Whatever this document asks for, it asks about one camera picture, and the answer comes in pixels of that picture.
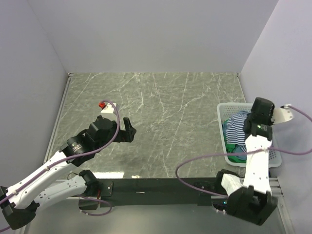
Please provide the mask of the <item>blue white striped tank top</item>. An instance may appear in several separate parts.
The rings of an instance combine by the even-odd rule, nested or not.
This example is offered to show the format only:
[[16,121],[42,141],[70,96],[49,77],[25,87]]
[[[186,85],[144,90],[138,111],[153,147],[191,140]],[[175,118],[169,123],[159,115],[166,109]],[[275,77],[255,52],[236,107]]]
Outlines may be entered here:
[[247,115],[247,111],[239,111],[222,124],[225,148],[228,153],[246,152],[243,127]]

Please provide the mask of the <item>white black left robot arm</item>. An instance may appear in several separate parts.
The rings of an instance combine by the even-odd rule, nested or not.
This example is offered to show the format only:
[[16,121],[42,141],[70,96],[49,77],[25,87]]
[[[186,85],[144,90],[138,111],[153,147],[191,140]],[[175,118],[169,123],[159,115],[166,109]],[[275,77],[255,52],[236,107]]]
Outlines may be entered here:
[[136,129],[129,118],[123,119],[125,130],[116,121],[98,116],[87,129],[69,138],[61,148],[28,177],[10,187],[0,188],[0,208],[9,225],[16,230],[26,226],[45,209],[73,195],[94,195],[98,181],[89,171],[82,171],[68,183],[52,186],[59,176],[81,166],[112,142],[131,143]]

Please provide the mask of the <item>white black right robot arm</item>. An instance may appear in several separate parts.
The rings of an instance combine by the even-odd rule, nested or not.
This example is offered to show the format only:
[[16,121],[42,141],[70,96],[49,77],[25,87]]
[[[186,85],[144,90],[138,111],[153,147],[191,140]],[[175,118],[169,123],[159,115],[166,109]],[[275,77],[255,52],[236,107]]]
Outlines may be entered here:
[[228,215],[261,226],[277,207],[269,183],[269,152],[273,140],[274,104],[257,97],[244,120],[246,171],[241,181],[237,174],[222,169],[217,173],[214,190],[227,194]]

